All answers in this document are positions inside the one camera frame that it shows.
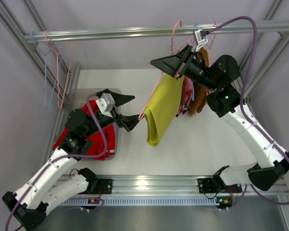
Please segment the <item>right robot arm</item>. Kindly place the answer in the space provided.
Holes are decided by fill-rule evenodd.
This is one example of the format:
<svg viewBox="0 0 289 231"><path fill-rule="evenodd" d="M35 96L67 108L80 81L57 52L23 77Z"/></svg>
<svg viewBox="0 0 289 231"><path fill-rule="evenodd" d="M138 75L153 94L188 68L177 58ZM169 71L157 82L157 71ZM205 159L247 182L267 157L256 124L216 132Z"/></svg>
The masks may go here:
<svg viewBox="0 0 289 231"><path fill-rule="evenodd" d="M184 76L209 89L211 94L206 100L210 109L237 133L254 155L256 161L252 164L220 168L213 175L214 180L223 186L251 184L268 191L289 171L289 151L263 129L232 86L240 77L236 59L224 54L207 67L197 54L187 45L176 54L150 63L175 79Z"/></svg>

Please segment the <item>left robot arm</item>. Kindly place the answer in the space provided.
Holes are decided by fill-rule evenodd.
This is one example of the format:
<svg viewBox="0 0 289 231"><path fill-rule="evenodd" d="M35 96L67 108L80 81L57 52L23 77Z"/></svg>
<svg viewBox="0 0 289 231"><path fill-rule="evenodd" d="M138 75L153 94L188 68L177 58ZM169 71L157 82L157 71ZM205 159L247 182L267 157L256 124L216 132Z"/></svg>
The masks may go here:
<svg viewBox="0 0 289 231"><path fill-rule="evenodd" d="M104 128L116 124L127 132L134 129L139 122L138 115L124 116L117 111L134 98L104 89L87 97L87 110L71 111L65 124L68 132L52 156L22 187L2 197L10 211L8 220L16 218L22 228L33 231L64 201L79 193L93 193L98 186L98 177L88 168L78 170L59 186L54 184L79 160L99 158L106 153Z"/></svg>

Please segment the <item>yellow-green trousers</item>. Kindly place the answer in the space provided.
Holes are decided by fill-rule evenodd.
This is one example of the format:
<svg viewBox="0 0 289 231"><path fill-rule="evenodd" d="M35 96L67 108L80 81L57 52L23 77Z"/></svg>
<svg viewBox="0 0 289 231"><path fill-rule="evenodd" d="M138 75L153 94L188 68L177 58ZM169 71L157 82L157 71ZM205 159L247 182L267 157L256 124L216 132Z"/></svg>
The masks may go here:
<svg viewBox="0 0 289 231"><path fill-rule="evenodd" d="M146 141L152 147L158 146L179 110L183 81L164 75L144 110Z"/></svg>

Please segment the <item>light blue hanger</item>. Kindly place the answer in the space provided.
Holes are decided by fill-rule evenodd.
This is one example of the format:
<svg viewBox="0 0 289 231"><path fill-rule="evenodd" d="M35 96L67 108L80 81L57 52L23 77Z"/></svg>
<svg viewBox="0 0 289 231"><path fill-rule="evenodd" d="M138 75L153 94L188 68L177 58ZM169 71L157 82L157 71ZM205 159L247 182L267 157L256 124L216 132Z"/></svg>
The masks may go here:
<svg viewBox="0 0 289 231"><path fill-rule="evenodd" d="M30 32L30 40L33 43L33 45L35 46L35 48L37 49L37 51L39 51L42 54L43 57L43 64L44 64L44 87L45 87L45 94L44 94L44 107L46 109L49 109L53 100L53 96L54 96L54 91L56 89L56 85L57 85L57 81L58 81L58 77L55 78L54 84L52 86L52 90L50 93L50 96L48 97L48 61L47 61L47 57L48 55L52 52L52 48L56 48L57 44L54 45L54 47L50 47L48 49L48 51L44 51L39 45L38 43L33 39L33 34L35 31L31 31Z"/></svg>

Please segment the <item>pink hanger of yellow trousers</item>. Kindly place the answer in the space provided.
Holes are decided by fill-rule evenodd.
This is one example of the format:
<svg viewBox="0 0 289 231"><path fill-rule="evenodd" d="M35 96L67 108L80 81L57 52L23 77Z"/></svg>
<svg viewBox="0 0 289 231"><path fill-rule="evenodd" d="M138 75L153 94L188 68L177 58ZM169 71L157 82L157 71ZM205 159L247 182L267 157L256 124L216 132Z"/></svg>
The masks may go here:
<svg viewBox="0 0 289 231"><path fill-rule="evenodd" d="M178 27L178 26L182 27L182 24L183 24L183 23L182 23L182 20L178 20L178 21L176 22L176 24L174 25L174 27L173 27L173 30L172 30L172 33L171 33L171 45L170 45L171 54L175 54L176 52L178 52L179 50L181 50L185 45L191 45L191 44L193 44L193 42L195 41L195 39L193 38L193 36L189 36L188 39L187 39L181 46L179 46L178 48L174 49L174 34L175 34L175 31L176 31L177 27ZM141 121L141 120L144 118L144 116L145 116L145 114L144 114L145 108L147 107L147 105L148 105L149 102L151 101L152 96L153 96L156 88L158 87L158 85L159 85L159 83L160 83L163 75L164 75L164 73L161 72L160 75L159 75L159 77L158 77L158 80L157 80L157 82L156 82L156 84L155 84L155 86L154 86L154 88L153 88L153 90L152 90L152 92L151 92L148 100L147 100L147 102L145 103L145 105L144 105L141 113L140 113L139 116L138 116L138 120L139 120L139 121Z"/></svg>

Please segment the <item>red trousers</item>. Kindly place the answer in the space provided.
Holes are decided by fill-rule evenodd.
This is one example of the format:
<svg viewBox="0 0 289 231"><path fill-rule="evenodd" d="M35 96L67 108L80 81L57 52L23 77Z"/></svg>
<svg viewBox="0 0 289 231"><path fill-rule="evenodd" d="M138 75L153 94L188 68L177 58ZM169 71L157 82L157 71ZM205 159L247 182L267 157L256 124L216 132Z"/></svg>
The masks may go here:
<svg viewBox="0 0 289 231"><path fill-rule="evenodd" d="M97 130L96 124L89 111L89 109L92 109L94 115L96 116L97 104L95 100L89 100L89 103L90 107L85 104L82 108L76 109L76 111L85 113L89 117L90 121L93 122L93 125ZM101 161L115 155L116 137L114 125L111 124L102 129L102 131L105 140L103 139L102 133L98 130L95 133L89 132L89 134L85 134L83 136L84 140L89 143L89 148L86 151L81 151L80 154L90 156L90 158Z"/></svg>

